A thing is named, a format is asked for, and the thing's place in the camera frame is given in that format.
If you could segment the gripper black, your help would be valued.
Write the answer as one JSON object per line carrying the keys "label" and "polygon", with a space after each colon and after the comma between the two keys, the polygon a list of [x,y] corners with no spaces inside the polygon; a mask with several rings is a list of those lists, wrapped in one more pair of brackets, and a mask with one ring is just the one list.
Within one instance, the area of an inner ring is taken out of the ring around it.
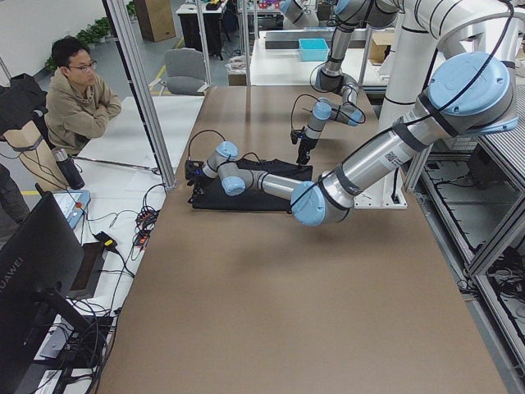
{"label": "gripper black", "polygon": [[310,152],[316,147],[317,140],[304,137],[300,141],[297,163],[306,165],[310,160]]}
{"label": "gripper black", "polygon": [[202,190],[206,189],[213,183],[213,178],[209,177],[204,169],[201,167],[196,172],[196,177],[194,180],[194,188],[190,196],[190,201],[194,202],[202,194]]}

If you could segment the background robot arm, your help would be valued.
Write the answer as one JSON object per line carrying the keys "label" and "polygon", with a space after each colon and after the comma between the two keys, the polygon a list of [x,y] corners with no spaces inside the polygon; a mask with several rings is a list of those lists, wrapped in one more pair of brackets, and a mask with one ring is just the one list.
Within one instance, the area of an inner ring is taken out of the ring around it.
{"label": "background robot arm", "polygon": [[283,15],[284,30],[301,30],[319,26],[317,13],[307,9],[300,1],[280,1],[280,11]]}

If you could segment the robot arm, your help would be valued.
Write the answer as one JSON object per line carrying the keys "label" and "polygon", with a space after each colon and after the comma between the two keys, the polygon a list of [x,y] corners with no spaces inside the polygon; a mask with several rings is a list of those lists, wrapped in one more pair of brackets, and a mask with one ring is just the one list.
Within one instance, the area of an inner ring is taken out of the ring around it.
{"label": "robot arm", "polygon": [[372,28],[382,29],[394,21],[398,9],[381,4],[379,1],[339,1],[336,5],[336,28],[331,39],[327,60],[317,72],[315,89],[332,92],[341,97],[341,103],[333,103],[328,98],[317,98],[306,126],[292,130],[293,144],[299,144],[299,165],[305,165],[321,137],[326,122],[331,119],[356,126],[365,122],[364,112],[357,107],[358,82],[342,71],[342,62],[348,49],[352,33],[363,22]]}
{"label": "robot arm", "polygon": [[292,131],[299,164],[308,161],[327,121],[357,124],[355,80],[341,64],[362,23],[382,29],[403,21],[381,120],[387,124],[315,181],[269,172],[220,143],[185,175],[194,208],[230,211],[287,210],[306,226],[341,222],[370,186],[438,140],[512,130],[518,123],[514,57],[524,13],[509,1],[340,1],[331,51],[317,74],[320,98],[307,125]]}

